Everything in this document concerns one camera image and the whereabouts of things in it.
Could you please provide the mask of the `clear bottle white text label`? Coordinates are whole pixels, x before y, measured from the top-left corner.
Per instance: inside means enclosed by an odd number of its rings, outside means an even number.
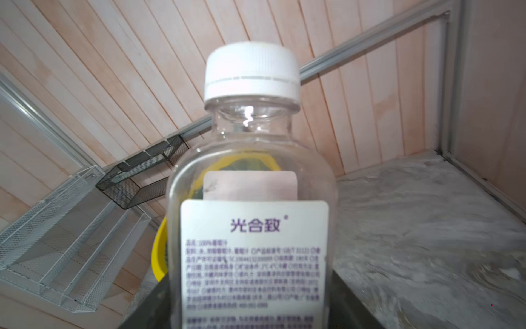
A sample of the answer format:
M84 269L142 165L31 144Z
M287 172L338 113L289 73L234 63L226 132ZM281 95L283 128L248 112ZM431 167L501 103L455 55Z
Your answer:
M266 42L213 51L210 138L167 187L172 328L327 328L338 199L330 165L293 137L293 52Z

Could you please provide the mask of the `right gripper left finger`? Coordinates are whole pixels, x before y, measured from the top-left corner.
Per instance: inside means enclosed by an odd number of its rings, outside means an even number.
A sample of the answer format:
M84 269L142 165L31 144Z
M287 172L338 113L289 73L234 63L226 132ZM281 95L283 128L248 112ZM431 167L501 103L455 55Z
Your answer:
M119 328L170 328L171 296L168 277L147 277Z

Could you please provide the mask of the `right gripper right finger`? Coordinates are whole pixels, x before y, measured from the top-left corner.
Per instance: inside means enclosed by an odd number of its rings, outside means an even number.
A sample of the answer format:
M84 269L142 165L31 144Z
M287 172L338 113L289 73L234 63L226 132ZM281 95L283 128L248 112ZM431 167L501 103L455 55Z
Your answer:
M330 286L331 329L385 329L336 271Z

